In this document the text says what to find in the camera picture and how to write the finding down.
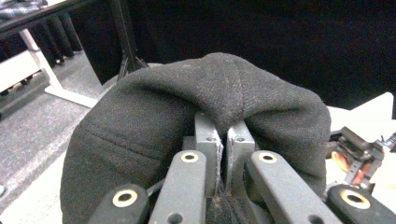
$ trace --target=gray carpet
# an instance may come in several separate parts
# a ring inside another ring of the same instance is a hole
[[[96,99],[104,92],[83,53],[53,70],[67,90]],[[39,73],[29,85],[0,97],[0,184],[7,187],[0,214],[66,151],[71,133],[90,110],[44,93],[47,86]]]

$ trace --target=floor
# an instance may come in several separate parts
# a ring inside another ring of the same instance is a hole
[[[65,89],[92,98],[100,98],[111,85],[99,83],[84,53],[53,70]],[[16,86],[0,97],[0,184],[7,188],[0,198],[4,224],[61,223],[64,153],[90,109],[44,93],[47,86],[39,73],[29,85]]]

